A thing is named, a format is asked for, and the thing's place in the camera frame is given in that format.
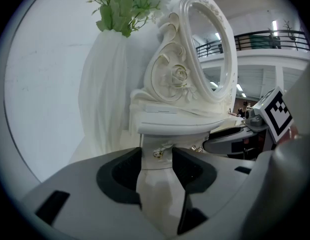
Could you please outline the person's right forearm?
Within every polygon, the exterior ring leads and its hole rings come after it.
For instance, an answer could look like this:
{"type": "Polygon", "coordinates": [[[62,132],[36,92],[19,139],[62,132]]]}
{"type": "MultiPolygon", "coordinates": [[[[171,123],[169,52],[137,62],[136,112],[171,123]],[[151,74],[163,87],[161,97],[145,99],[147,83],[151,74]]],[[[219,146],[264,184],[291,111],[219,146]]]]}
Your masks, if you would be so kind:
{"type": "Polygon", "coordinates": [[[282,144],[286,141],[294,140],[299,136],[298,129],[295,125],[291,125],[287,132],[281,137],[281,139],[278,141],[278,144],[282,144]]]}

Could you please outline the white artificial flowers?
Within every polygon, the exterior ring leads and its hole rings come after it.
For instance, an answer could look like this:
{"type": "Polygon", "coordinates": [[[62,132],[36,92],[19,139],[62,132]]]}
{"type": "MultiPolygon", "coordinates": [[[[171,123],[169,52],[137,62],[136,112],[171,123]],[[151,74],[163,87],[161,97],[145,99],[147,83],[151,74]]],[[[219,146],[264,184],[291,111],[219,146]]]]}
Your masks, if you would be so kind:
{"type": "Polygon", "coordinates": [[[155,23],[168,11],[171,0],[87,0],[99,7],[93,13],[100,13],[96,22],[101,31],[115,31],[128,38],[146,23],[155,23]]]}

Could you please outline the white vase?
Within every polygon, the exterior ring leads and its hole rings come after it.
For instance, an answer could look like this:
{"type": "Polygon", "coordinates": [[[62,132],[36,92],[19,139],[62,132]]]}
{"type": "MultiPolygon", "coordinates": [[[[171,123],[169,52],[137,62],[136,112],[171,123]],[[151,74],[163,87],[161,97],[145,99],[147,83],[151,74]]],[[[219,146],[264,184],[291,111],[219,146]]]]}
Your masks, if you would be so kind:
{"type": "Polygon", "coordinates": [[[114,30],[100,32],[84,62],[78,107],[93,156],[120,149],[126,105],[127,40],[114,30]]]}

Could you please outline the white small drawer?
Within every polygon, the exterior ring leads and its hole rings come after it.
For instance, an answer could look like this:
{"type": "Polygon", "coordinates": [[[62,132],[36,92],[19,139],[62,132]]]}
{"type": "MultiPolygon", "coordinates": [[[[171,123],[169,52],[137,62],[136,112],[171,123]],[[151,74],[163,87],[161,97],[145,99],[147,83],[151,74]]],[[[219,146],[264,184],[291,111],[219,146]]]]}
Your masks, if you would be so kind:
{"type": "Polygon", "coordinates": [[[190,149],[201,147],[209,133],[187,135],[146,135],[141,139],[141,168],[143,170],[161,170],[173,166],[173,148],[190,149]]]}

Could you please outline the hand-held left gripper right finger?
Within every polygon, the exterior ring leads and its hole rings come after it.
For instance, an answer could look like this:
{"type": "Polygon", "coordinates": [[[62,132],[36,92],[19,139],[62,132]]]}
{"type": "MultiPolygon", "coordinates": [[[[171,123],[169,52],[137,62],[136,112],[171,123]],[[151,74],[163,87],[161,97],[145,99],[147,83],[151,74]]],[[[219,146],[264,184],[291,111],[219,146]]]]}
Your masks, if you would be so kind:
{"type": "Polygon", "coordinates": [[[185,194],[177,234],[182,235],[212,218],[236,194],[254,161],[191,150],[172,149],[172,169],[185,194]]]}

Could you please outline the white vanity table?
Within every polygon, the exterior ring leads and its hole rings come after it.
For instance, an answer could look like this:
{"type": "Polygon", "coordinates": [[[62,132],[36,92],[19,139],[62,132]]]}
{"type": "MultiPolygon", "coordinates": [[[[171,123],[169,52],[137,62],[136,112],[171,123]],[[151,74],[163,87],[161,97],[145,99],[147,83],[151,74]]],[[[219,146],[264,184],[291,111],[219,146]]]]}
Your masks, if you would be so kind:
{"type": "MultiPolygon", "coordinates": [[[[141,147],[143,135],[180,136],[215,132],[238,126],[241,119],[234,113],[203,117],[167,105],[151,104],[144,108],[130,106],[129,129],[123,130],[119,149],[141,147]]],[[[136,190],[140,195],[142,213],[167,238],[177,235],[185,190],[173,171],[141,169],[136,190]]]]}

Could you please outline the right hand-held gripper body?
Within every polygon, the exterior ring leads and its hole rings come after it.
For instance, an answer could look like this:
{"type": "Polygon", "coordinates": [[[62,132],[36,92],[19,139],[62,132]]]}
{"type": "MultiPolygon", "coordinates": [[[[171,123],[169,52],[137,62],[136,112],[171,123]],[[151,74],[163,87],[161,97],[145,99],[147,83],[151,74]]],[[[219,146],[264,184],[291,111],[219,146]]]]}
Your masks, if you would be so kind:
{"type": "Polygon", "coordinates": [[[257,157],[262,152],[274,150],[293,123],[282,89],[279,86],[271,89],[247,109],[244,123],[253,132],[253,136],[243,139],[244,157],[257,157]]]}

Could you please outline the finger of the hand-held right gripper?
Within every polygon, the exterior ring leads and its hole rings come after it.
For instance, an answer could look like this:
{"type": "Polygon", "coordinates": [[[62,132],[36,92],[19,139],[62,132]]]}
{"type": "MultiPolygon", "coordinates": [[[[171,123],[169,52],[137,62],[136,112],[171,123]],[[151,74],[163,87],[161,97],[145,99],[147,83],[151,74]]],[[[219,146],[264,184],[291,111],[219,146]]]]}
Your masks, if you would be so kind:
{"type": "Polygon", "coordinates": [[[203,149],[226,157],[257,157],[263,150],[267,128],[253,131],[248,126],[234,126],[210,133],[203,149]]]}

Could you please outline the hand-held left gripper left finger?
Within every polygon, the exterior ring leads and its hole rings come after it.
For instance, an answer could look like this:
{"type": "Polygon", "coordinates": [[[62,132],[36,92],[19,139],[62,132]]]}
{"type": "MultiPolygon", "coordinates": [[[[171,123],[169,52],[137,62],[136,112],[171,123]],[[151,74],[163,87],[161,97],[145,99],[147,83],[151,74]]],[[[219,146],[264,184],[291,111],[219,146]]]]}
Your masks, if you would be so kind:
{"type": "Polygon", "coordinates": [[[165,240],[142,213],[137,193],[142,150],[120,150],[72,163],[32,189],[23,206],[55,239],[165,240]]]}

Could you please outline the oval white framed mirror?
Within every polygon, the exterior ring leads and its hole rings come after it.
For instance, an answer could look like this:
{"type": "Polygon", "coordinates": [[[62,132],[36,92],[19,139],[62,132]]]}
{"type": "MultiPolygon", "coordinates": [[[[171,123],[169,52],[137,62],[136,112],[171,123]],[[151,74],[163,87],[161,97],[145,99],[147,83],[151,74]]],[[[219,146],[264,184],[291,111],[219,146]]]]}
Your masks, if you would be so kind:
{"type": "Polygon", "coordinates": [[[238,72],[233,30],[213,0],[180,0],[158,23],[160,45],[144,74],[143,88],[131,101],[148,100],[195,115],[229,116],[234,108],[238,72]],[[209,20],[221,36],[223,66],[215,90],[201,66],[191,29],[190,12],[209,20]]]}

